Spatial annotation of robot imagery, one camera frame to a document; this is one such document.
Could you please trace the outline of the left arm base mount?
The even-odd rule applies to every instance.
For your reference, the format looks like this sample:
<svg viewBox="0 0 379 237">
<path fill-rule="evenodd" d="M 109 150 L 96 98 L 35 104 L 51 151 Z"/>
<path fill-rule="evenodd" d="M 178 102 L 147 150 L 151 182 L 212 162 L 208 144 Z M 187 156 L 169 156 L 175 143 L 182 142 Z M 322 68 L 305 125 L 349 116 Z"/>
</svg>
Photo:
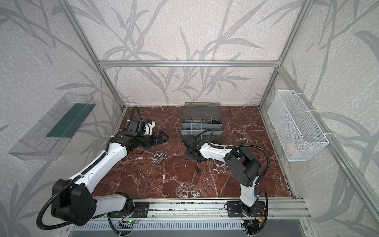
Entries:
<svg viewBox="0 0 379 237">
<path fill-rule="evenodd" d="M 121 210 L 118 212 L 111 212 L 111 218 L 147 218 L 149 212 L 150 202 L 148 201 L 137 201 L 133 205 L 129 205 L 126 210 Z"/>
</svg>

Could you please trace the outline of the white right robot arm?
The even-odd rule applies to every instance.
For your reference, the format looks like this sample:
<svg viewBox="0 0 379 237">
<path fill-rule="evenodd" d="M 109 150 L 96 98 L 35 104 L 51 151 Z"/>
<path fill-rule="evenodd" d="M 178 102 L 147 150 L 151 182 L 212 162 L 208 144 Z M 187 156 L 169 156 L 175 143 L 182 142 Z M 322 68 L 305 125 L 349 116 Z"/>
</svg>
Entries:
<svg viewBox="0 0 379 237">
<path fill-rule="evenodd" d="M 216 160 L 224 162 L 240 184 L 239 205 L 245 216 L 252 216 L 258 205 L 258 185 L 262 178 L 262 164 L 245 144 L 222 146 L 187 136 L 182 140 L 186 147 L 186 158 L 203 162 Z"/>
</svg>

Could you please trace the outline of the grey plastic organizer box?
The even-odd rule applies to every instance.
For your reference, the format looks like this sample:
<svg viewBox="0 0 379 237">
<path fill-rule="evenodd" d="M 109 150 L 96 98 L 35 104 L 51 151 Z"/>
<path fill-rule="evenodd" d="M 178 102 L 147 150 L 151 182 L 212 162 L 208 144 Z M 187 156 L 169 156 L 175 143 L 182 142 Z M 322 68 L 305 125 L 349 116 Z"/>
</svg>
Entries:
<svg viewBox="0 0 379 237">
<path fill-rule="evenodd" d="M 221 143 L 223 138 L 223 123 L 220 103 L 186 102 L 182 117 L 180 137 L 197 136 L 204 130 L 214 130 L 210 137 L 213 143 Z"/>
</svg>

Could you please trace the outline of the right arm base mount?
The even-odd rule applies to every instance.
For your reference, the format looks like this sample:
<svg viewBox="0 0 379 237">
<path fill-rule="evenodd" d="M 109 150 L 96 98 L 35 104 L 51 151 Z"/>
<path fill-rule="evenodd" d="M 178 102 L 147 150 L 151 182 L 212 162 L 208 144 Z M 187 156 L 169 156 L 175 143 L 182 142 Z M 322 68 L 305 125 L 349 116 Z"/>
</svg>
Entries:
<svg viewBox="0 0 379 237">
<path fill-rule="evenodd" d="M 264 201 L 256 201 L 252 207 L 248 207 L 241 201 L 228 201 L 226 204 L 228 217 L 263 217 L 266 211 Z"/>
</svg>

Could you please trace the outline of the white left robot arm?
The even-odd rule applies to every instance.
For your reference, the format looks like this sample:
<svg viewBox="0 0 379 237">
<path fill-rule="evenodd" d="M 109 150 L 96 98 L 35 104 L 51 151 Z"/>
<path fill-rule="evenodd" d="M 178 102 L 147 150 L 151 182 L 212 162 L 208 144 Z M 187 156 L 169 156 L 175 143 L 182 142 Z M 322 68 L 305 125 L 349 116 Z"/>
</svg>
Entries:
<svg viewBox="0 0 379 237">
<path fill-rule="evenodd" d="M 133 198 L 126 194 L 112 194 L 93 197 L 92 193 L 103 177 L 133 149 L 163 144 L 169 136 L 160 131 L 151 135 L 116 135 L 111 137 L 105 150 L 70 179 L 58 180 L 52 189 L 52 201 L 48 204 L 51 215 L 68 224 L 83 226 L 92 218 L 111 213 L 121 212 L 126 215 L 135 209 Z"/>
</svg>

